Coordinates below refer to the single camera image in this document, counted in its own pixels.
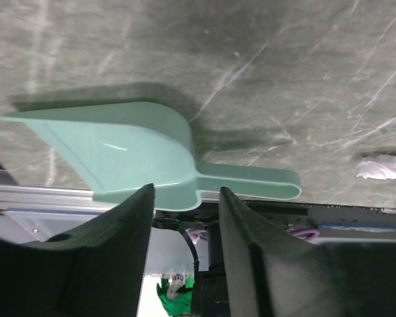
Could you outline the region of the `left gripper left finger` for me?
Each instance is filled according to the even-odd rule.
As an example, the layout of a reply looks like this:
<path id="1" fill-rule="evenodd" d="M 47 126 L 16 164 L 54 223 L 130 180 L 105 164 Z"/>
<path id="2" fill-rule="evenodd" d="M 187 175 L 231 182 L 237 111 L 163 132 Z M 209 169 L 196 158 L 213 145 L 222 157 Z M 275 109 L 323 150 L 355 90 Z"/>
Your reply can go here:
<path id="1" fill-rule="evenodd" d="M 147 184 L 45 242 L 0 239 L 0 316 L 135 316 L 153 211 Z"/>

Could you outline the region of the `teal dustpan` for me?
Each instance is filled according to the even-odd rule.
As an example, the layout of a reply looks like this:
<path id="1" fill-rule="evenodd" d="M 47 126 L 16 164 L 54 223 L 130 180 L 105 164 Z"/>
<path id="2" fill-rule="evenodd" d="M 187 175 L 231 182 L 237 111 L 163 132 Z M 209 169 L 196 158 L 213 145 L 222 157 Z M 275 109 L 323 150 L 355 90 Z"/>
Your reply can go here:
<path id="1" fill-rule="evenodd" d="M 291 170 L 200 162 L 188 121 L 155 102 L 126 102 L 12 112 L 73 168 L 94 201 L 119 204 L 152 184 L 155 207 L 191 211 L 205 192 L 222 187 L 235 194 L 280 201 L 302 193 Z"/>

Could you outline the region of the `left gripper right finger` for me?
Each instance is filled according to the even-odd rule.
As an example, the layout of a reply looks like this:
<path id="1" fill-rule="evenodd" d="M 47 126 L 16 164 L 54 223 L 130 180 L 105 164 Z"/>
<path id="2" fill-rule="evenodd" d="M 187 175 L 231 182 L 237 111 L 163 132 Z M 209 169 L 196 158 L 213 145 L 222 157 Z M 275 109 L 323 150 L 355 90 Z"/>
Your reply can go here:
<path id="1" fill-rule="evenodd" d="M 396 243 L 311 244 L 219 199 L 232 316 L 396 316 Z"/>

